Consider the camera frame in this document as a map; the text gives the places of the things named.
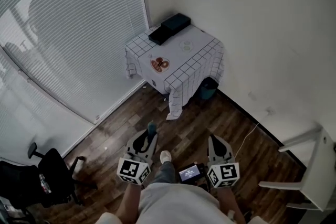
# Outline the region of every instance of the black and white marker cube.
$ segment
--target black and white marker cube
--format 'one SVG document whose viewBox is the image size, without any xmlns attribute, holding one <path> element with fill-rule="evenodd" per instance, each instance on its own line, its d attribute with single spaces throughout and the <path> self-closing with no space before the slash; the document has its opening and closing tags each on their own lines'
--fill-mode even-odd
<svg viewBox="0 0 336 224">
<path fill-rule="evenodd" d="M 240 178 L 239 163 L 212 165 L 208 177 L 215 188 L 231 187 Z"/>
<path fill-rule="evenodd" d="M 125 158 L 119 159 L 117 175 L 125 182 L 142 185 L 150 172 L 148 163 L 140 163 Z"/>
</svg>

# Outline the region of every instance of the person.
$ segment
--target person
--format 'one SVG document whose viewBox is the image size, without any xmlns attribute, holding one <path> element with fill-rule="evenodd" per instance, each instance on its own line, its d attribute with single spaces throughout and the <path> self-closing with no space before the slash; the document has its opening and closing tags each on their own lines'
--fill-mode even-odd
<svg viewBox="0 0 336 224">
<path fill-rule="evenodd" d="M 231 224 L 229 211 L 234 211 L 236 223 L 245 223 L 230 188 L 217 189 L 217 200 L 200 187 L 177 184 L 171 160 L 171 154 L 162 151 L 154 181 L 143 191 L 129 184 L 116 214 L 105 212 L 96 224 Z"/>
</svg>

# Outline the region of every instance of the trash can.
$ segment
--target trash can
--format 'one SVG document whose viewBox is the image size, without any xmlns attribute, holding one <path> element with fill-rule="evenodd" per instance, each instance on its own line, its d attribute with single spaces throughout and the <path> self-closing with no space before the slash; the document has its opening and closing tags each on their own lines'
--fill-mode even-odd
<svg viewBox="0 0 336 224">
<path fill-rule="evenodd" d="M 218 88 L 218 83 L 214 81 L 212 78 L 205 78 L 200 86 L 201 90 L 199 91 L 201 99 L 208 100 L 211 96 L 214 95 L 216 89 Z"/>
</svg>

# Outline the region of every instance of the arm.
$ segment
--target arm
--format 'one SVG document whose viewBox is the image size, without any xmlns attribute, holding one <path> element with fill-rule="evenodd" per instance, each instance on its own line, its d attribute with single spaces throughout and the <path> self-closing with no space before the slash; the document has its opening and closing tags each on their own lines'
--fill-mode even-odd
<svg viewBox="0 0 336 224">
<path fill-rule="evenodd" d="M 136 223 L 140 202 L 141 186 L 128 184 L 121 204 L 115 214 L 123 224 Z"/>
<path fill-rule="evenodd" d="M 238 224 L 246 224 L 245 218 L 238 207 L 238 204 L 230 188 L 217 189 L 219 208 L 224 214 L 228 214 L 229 210 L 235 212 L 234 219 Z"/>
</svg>

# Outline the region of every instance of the jeans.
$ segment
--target jeans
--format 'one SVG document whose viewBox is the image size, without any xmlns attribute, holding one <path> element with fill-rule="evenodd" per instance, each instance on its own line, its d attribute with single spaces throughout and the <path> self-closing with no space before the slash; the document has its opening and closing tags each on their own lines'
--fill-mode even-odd
<svg viewBox="0 0 336 224">
<path fill-rule="evenodd" d="M 171 162 L 164 162 L 159 168 L 158 172 L 155 174 L 155 178 L 152 183 L 170 183 L 175 184 L 175 168 Z"/>
</svg>

